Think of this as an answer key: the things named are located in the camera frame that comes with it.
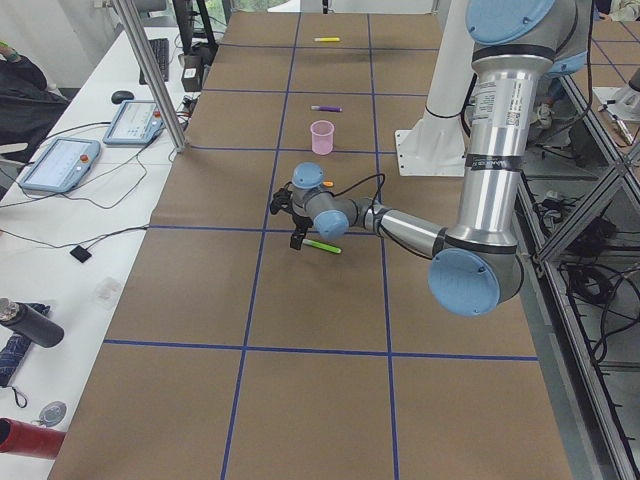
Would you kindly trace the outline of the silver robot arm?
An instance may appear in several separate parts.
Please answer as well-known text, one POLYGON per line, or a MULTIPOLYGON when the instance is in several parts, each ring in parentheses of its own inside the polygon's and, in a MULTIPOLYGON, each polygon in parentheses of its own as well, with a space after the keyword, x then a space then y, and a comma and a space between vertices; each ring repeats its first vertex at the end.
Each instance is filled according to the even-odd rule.
POLYGON ((324 185, 321 166, 298 165, 278 190, 272 213, 294 223, 290 245, 309 229, 335 240, 352 227, 387 238, 427 258, 428 285, 438 303, 461 316, 492 311, 523 281, 511 216, 538 82, 586 62, 593 7, 588 1, 472 1, 463 22, 473 42, 477 77, 470 144, 458 219, 450 228, 388 208, 348 199, 324 185))

